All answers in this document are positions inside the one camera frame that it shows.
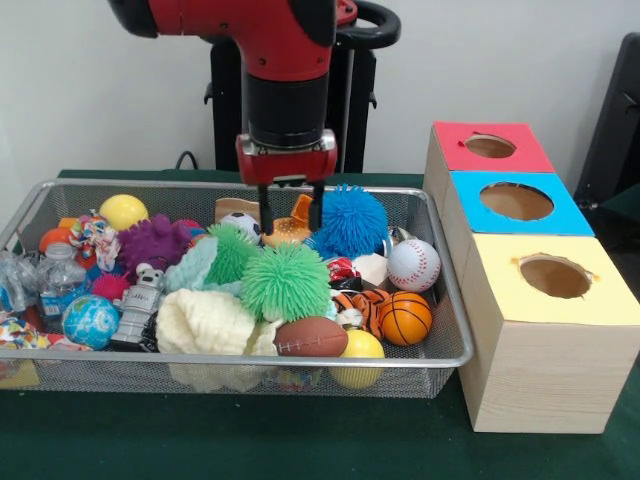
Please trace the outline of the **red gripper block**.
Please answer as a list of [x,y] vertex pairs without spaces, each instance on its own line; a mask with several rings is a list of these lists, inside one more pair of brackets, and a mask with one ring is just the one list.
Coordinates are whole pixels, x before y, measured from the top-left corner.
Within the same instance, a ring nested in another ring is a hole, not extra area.
[[320,140],[310,146],[293,149],[268,147],[245,133],[236,137],[235,148],[244,183],[258,186],[261,232],[264,235],[273,234],[273,214],[267,185],[278,182],[301,180],[313,183],[309,230],[316,232],[322,227],[323,181],[334,173],[338,155],[332,130],[325,129]]

